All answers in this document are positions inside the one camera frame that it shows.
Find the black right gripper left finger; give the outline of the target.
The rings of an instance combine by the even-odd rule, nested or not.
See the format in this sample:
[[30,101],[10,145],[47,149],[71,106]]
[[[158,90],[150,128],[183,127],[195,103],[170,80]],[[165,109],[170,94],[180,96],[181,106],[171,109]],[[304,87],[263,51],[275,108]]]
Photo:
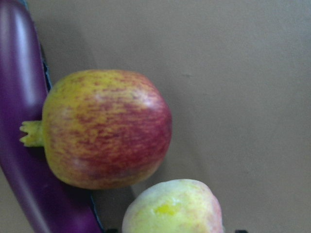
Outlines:
[[117,229],[107,229],[105,233],[117,233]]

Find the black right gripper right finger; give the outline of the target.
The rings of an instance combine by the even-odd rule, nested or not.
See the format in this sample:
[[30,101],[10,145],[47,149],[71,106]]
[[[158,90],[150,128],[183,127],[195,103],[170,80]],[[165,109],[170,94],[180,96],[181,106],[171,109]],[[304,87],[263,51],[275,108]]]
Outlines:
[[247,230],[245,229],[237,229],[234,231],[234,233],[247,233]]

